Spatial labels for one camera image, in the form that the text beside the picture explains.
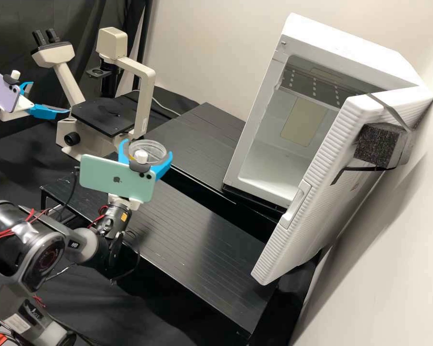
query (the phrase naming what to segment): black foam block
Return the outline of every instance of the black foam block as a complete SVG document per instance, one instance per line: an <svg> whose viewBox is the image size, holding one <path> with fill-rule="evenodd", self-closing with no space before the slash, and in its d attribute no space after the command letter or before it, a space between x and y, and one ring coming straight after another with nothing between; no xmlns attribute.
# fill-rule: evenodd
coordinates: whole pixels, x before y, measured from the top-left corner
<svg viewBox="0 0 433 346"><path fill-rule="evenodd" d="M353 156L378 167L395 167L407 140L408 133L401 126L389 123L364 124Z"/></svg>

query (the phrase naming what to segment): black table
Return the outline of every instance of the black table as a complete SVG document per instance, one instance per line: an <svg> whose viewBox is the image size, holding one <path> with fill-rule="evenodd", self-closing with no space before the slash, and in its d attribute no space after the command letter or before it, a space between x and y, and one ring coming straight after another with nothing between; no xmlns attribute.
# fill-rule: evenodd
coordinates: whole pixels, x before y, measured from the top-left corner
<svg viewBox="0 0 433 346"><path fill-rule="evenodd" d="M70 178L42 189L42 208L48 198L64 203ZM77 186L69 210L88 222L98 216L107 194ZM208 304L252 334L276 288L261 286L250 272L264 244L240 228L162 181L154 197L133 212L126 243L141 257L174 278Z"/></svg>

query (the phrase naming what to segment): black stage plate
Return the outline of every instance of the black stage plate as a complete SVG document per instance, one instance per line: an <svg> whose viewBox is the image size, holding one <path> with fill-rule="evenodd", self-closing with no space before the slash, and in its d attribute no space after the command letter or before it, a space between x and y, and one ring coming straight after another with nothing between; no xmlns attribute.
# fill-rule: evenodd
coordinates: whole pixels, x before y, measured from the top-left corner
<svg viewBox="0 0 433 346"><path fill-rule="evenodd" d="M72 107L72 116L108 137L127 132L135 125L138 92L114 99L97 98Z"/></svg>

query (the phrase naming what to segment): microscope focus knob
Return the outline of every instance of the microscope focus knob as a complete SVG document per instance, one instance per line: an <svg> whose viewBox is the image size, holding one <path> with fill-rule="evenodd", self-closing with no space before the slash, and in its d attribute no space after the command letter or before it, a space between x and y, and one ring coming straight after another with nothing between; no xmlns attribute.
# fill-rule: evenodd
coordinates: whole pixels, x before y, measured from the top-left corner
<svg viewBox="0 0 433 346"><path fill-rule="evenodd" d="M80 143L80 135L77 132L70 132L64 136L64 142L72 147Z"/></svg>

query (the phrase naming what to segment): beige wall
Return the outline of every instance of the beige wall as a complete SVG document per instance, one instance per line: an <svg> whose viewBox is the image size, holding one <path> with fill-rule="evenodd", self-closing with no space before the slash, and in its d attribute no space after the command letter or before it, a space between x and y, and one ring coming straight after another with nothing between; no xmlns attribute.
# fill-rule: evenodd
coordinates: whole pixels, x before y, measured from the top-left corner
<svg viewBox="0 0 433 346"><path fill-rule="evenodd" d="M399 40L433 89L433 8L418 13L431 47L405 31ZM433 346L433 106L410 162L382 178L332 248L293 345Z"/></svg>
<svg viewBox="0 0 433 346"><path fill-rule="evenodd" d="M291 12L399 50L416 68L433 49L433 0L155 2L145 62L157 85L241 119ZM430 13L429 22L421 13Z"/></svg>

